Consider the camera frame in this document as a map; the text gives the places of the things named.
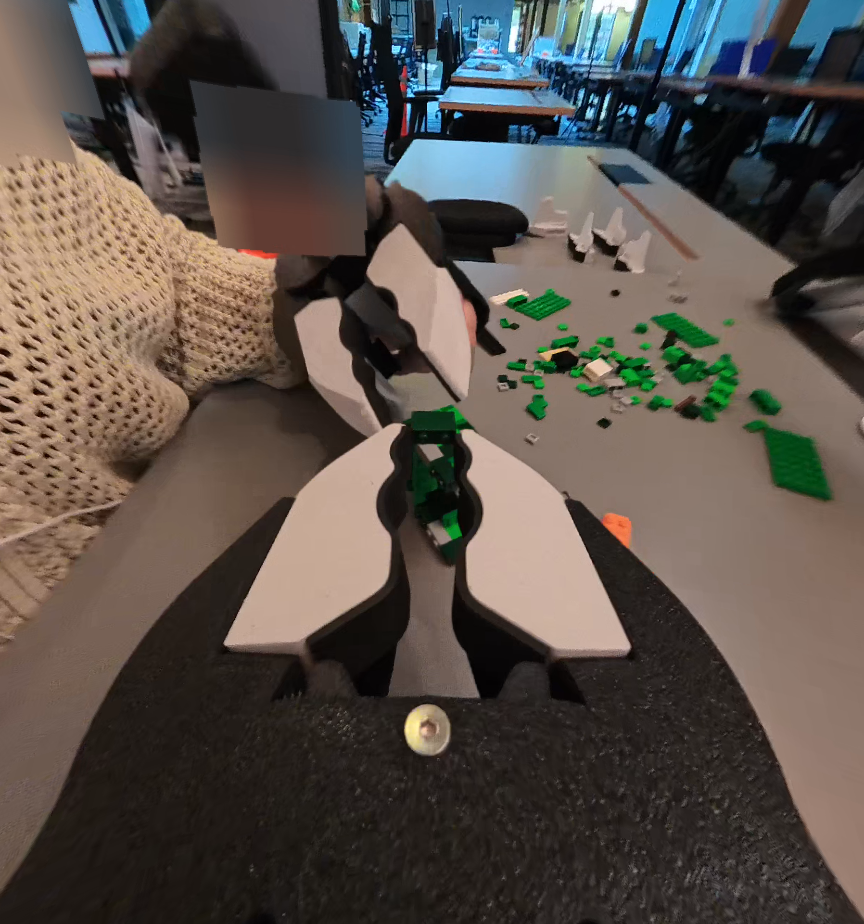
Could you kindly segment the person's knit sweater torso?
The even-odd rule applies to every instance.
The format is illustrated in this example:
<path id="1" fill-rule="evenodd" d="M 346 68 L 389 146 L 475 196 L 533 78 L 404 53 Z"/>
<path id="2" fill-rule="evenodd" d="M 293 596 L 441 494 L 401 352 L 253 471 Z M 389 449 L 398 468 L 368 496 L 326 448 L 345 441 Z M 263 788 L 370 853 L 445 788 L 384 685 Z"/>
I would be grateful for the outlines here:
<path id="1" fill-rule="evenodd" d="M 184 226 L 101 160 L 0 167 L 0 646 L 178 430 Z"/>

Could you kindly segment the person's left forearm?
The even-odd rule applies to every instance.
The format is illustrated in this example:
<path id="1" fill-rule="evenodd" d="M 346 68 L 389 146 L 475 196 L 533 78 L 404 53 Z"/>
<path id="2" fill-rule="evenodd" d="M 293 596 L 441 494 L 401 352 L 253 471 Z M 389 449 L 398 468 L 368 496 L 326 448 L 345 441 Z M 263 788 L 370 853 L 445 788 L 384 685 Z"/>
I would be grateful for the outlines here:
<path id="1" fill-rule="evenodd" d="M 130 395 L 180 390 L 195 398 L 212 387 L 254 380 L 277 389 L 306 375 L 279 345 L 273 324 L 273 264 L 242 256 L 187 231 L 177 220 L 142 216 L 116 225 L 134 265 L 138 295 L 149 299 L 149 342 L 129 335 L 114 358 L 114 384 Z"/>

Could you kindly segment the group of office chairs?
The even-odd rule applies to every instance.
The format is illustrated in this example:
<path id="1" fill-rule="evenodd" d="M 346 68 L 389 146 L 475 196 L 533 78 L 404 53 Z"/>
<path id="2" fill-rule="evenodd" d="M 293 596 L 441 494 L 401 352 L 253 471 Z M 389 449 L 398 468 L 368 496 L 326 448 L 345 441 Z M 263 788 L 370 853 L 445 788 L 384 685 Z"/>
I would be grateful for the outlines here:
<path id="1" fill-rule="evenodd" d="M 763 78 L 788 83 L 797 80 L 799 75 L 792 75 L 784 67 L 784 61 L 795 55 L 800 58 L 801 63 L 805 64 L 807 61 L 804 47 L 787 46 L 779 49 L 775 40 L 768 38 L 756 44 L 750 56 L 749 72 L 740 75 L 745 51 L 746 44 L 741 40 L 724 42 L 708 70 L 693 77 L 688 73 L 689 65 L 678 62 L 670 69 L 663 69 L 658 90 L 663 91 L 670 80 L 717 82 L 722 78 L 730 81 L 738 77 L 743 81 Z M 485 64 L 485 68 L 477 66 L 480 62 Z M 474 59 L 471 66 L 458 68 L 451 77 L 449 90 L 497 90 L 503 93 L 513 91 L 527 93 L 531 99 L 528 103 L 471 103 L 463 109 L 445 108 L 441 113 L 445 119 L 445 126 L 450 125 L 450 117 L 453 114 L 479 111 L 485 115 L 513 116 L 518 125 L 533 121 L 545 122 L 549 128 L 558 128 L 561 118 L 575 122 L 578 119 L 577 112 L 582 108 L 588 108 L 589 99 L 592 97 L 623 100 L 630 93 L 636 95 L 634 106 L 639 106 L 646 87 L 652 82 L 657 70 L 657 64 L 613 68 L 584 62 L 565 64 L 560 60 L 543 59 L 541 63 L 551 70 L 551 77 L 534 68 L 518 67 L 494 60 Z M 394 105 L 388 106 L 387 99 L 381 97 L 377 101 L 378 108 L 368 112 L 368 125 L 363 126 L 365 156 L 369 170 L 384 170 L 394 166 L 402 157 L 411 138 L 438 137 L 437 131 L 430 129 L 427 124 L 448 91 L 432 88 L 425 90 L 415 84 L 408 84 L 404 101 L 400 103 L 399 79 L 396 78 L 394 83 Z"/>

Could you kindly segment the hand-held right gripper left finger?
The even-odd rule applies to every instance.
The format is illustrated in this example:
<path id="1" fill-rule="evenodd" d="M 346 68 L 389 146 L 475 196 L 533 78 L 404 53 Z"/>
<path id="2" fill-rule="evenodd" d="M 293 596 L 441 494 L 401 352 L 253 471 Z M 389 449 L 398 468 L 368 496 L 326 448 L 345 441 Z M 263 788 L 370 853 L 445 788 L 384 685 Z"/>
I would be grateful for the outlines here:
<path id="1" fill-rule="evenodd" d="M 342 665 L 388 697 L 411 616 L 400 538 L 413 438 L 392 424 L 331 462 L 292 500 L 225 636 L 226 651 Z"/>

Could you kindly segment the pile of loose lego pieces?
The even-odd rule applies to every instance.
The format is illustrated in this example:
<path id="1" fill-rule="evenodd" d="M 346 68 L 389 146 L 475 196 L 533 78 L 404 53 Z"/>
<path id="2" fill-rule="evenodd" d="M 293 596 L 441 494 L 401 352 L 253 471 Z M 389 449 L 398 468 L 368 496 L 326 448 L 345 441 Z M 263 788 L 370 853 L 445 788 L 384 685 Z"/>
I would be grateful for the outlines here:
<path id="1" fill-rule="evenodd" d="M 650 342 L 638 344 L 631 356 L 616 348 L 613 336 L 587 345 L 566 323 L 558 330 L 548 346 L 509 361 L 506 374 L 494 378 L 486 395 L 506 399 L 473 413 L 479 431 L 496 436 L 503 448 L 542 443 L 554 456 L 594 452 L 596 437 L 629 408 L 715 422 L 737 397 L 738 368 L 730 354 L 709 362 L 659 329 L 666 337 L 656 369 Z"/>

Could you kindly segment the wooden strip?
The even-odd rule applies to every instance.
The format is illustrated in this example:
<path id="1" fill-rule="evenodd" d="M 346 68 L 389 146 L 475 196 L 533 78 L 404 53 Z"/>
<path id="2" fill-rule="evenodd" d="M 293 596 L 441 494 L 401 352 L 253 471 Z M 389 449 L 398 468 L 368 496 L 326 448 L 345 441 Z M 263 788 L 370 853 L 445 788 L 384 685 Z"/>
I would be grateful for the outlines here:
<path id="1" fill-rule="evenodd" d="M 687 242 L 684 237 L 680 236 L 665 217 L 650 208 L 646 202 L 634 192 L 636 188 L 653 186 L 657 180 L 662 181 L 665 191 L 671 192 L 677 189 L 677 185 L 673 181 L 638 154 L 631 152 L 618 154 L 619 160 L 616 161 L 610 159 L 612 156 L 611 148 L 602 148 L 598 145 L 594 145 L 588 148 L 588 151 L 588 161 L 593 168 L 598 170 L 604 179 L 611 183 L 619 199 L 627 203 L 636 214 L 639 214 L 645 220 L 646 225 L 655 231 L 659 237 L 662 237 L 682 260 L 697 262 L 702 259 L 702 254 L 696 248 L 692 248 L 689 242 Z M 646 182 L 634 184 L 623 182 L 621 179 L 614 179 L 609 175 L 607 170 L 607 168 L 611 167 L 626 167 L 634 173 L 641 174 Z"/>

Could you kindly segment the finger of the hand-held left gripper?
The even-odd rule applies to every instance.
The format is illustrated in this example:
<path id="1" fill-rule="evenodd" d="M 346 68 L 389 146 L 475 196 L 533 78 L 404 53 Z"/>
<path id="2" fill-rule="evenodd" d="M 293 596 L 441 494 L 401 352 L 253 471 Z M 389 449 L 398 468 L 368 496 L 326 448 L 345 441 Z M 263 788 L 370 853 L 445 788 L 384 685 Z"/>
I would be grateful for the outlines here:
<path id="1" fill-rule="evenodd" d="M 439 267 L 406 225 L 380 240 L 367 281 L 392 298 L 411 345 L 458 402 L 471 383 L 474 342 L 464 298 L 448 269 Z"/>
<path id="2" fill-rule="evenodd" d="M 365 437 L 384 425 L 356 375 L 354 354 L 342 339 L 343 305 L 335 297 L 311 301 L 294 317 L 311 386 L 336 415 Z"/>

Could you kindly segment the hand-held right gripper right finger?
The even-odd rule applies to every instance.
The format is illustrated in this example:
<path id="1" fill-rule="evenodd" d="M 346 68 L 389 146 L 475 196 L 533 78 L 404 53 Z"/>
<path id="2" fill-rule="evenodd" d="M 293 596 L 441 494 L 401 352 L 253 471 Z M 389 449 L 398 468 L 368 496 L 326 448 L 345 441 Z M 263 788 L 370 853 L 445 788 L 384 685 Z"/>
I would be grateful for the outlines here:
<path id="1" fill-rule="evenodd" d="M 541 474 L 474 430 L 455 444 L 461 548 L 454 636 L 480 697 L 518 666 L 575 697 L 569 662 L 619 661 L 633 645 L 575 519 L 584 514 Z"/>

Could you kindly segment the black and white handheld device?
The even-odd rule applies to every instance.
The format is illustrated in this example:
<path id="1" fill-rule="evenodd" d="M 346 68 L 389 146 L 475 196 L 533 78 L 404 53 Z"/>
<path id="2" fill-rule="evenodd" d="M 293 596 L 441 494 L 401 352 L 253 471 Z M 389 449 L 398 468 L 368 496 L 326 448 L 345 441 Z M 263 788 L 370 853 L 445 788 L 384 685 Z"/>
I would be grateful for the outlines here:
<path id="1" fill-rule="evenodd" d="M 864 237 L 819 249 L 780 276 L 769 298 L 783 317 L 816 317 L 864 355 Z"/>

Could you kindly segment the green lego build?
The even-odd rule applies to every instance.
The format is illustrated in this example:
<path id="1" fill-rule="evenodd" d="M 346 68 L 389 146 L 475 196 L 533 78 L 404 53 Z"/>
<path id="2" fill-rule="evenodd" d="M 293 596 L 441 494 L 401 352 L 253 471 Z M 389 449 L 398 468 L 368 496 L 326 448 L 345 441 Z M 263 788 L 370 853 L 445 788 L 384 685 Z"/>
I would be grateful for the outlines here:
<path id="1" fill-rule="evenodd" d="M 454 565 L 463 542 L 454 448 L 457 437 L 473 427 L 454 405 L 416 411 L 405 425 L 414 446 L 407 486 L 415 518 L 443 561 Z"/>

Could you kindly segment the black chair backrest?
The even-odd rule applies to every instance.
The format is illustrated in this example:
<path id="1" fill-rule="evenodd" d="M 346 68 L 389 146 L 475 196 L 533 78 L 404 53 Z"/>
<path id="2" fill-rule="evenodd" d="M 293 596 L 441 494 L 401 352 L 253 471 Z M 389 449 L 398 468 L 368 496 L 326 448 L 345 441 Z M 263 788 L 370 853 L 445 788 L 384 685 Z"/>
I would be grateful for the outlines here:
<path id="1" fill-rule="evenodd" d="M 496 249 L 512 247 L 529 231 L 525 213 L 503 202 L 437 200 L 428 207 L 452 260 L 492 262 Z"/>

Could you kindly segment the large green lego plate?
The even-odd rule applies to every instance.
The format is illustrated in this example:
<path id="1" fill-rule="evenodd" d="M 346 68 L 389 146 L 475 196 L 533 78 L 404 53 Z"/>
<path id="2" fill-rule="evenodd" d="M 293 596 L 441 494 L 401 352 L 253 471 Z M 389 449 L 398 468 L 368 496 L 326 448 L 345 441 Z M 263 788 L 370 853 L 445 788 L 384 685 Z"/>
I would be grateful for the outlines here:
<path id="1" fill-rule="evenodd" d="M 770 477 L 776 487 L 824 502 L 833 499 L 813 438 L 778 429 L 764 421 L 748 422 L 743 430 L 762 436 Z"/>

